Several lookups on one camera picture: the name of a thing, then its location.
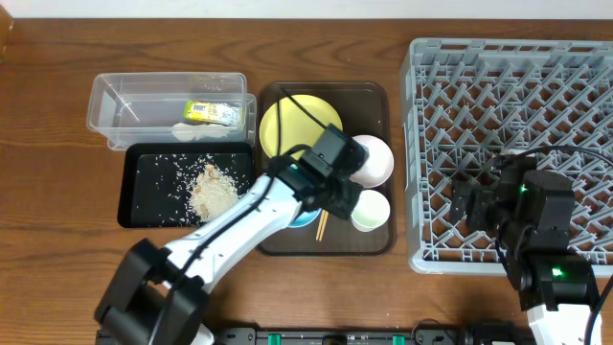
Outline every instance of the wooden chopsticks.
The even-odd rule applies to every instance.
[[[315,240],[321,241],[324,237],[324,231],[326,230],[326,222],[328,222],[328,211],[322,211],[322,216],[319,217],[319,226],[317,227],[317,236]]]

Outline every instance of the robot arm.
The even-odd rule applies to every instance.
[[[568,250],[575,208],[572,182],[537,170],[533,157],[501,168],[495,189],[454,183],[451,221],[466,214],[469,231],[486,231],[497,239],[500,262],[519,293],[537,344],[583,344],[599,292],[590,263]],[[598,316],[591,345],[601,344],[601,322]]]
[[[170,251],[169,261],[181,267],[191,253],[220,228],[264,193],[270,177],[263,175],[234,207],[220,217],[202,226],[183,239],[166,244]],[[266,199],[258,209],[240,219],[211,243],[186,272],[188,277],[199,276],[204,283],[204,291],[211,293],[213,288],[234,265],[256,245],[279,230],[283,230],[294,220],[301,210],[302,202],[296,200],[294,191],[275,178]]]
[[[305,150],[299,161],[291,158]],[[368,153],[328,126],[313,148],[269,162],[267,174],[226,213],[158,249],[147,239],[120,263],[95,319],[123,344],[210,345],[202,325],[209,293],[258,243],[285,229],[301,211],[324,208],[347,219],[362,187],[349,180]],[[154,285],[170,292],[163,297]]]

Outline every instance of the brown tray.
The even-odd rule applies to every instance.
[[[343,130],[351,136],[370,134],[390,145],[390,113],[385,90],[373,82],[279,82],[260,93],[258,124],[266,110],[277,101],[277,85],[292,95],[312,95],[328,102],[341,118]],[[256,165],[259,172],[265,169],[267,157],[256,145]],[[375,190],[390,201],[392,214],[388,221],[375,230],[363,233],[356,230],[350,220],[332,215],[328,217],[322,241],[316,241],[319,218],[311,224],[280,231],[265,241],[258,249],[267,255],[278,256],[331,256],[331,255],[380,255],[388,251],[396,240],[394,225],[394,201],[390,177]]]

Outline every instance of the clear plastic container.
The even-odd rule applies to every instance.
[[[241,73],[101,74],[94,79],[87,127],[106,136],[112,150],[137,143],[247,142],[253,146],[257,106],[246,88]],[[222,126],[188,120],[183,116],[188,101],[235,106],[239,121]]]

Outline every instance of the dish rack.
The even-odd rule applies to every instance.
[[[485,232],[452,223],[451,181],[495,185],[493,154],[575,145],[611,156],[613,42],[420,38],[400,69],[410,266],[504,275]],[[538,154],[573,180],[570,248],[613,273],[613,167],[585,154]]]

